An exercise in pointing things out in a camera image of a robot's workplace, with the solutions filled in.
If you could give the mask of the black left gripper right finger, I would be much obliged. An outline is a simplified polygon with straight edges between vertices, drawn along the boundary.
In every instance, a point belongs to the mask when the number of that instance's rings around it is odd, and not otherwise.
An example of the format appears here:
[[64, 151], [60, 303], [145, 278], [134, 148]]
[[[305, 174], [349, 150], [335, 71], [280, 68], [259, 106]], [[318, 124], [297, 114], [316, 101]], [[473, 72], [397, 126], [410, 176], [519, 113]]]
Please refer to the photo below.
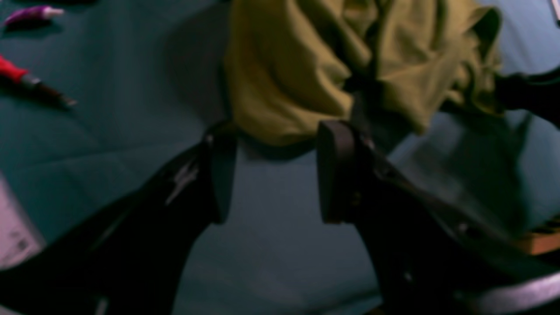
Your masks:
[[386, 315], [559, 313], [558, 261], [417, 188], [351, 124], [320, 122], [317, 173], [322, 218], [357, 229]]

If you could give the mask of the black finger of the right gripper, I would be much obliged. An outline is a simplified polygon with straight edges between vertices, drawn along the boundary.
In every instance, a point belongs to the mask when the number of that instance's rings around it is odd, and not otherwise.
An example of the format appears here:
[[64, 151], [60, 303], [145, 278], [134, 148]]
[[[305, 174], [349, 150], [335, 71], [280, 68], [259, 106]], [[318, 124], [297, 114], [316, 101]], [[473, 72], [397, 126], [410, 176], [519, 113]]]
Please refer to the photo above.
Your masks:
[[497, 100], [508, 110], [527, 110], [559, 128], [560, 68], [540, 74], [498, 74]]

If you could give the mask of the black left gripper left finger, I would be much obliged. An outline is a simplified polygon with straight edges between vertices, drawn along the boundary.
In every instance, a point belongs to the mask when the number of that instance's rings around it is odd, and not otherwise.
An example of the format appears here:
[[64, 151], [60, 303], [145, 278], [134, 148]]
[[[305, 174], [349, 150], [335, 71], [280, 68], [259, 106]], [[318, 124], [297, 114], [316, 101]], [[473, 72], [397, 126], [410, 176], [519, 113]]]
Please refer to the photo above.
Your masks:
[[170, 315], [198, 236], [226, 219], [215, 164], [233, 179], [232, 122], [165, 164], [46, 249], [1, 271], [1, 305], [21, 315]]

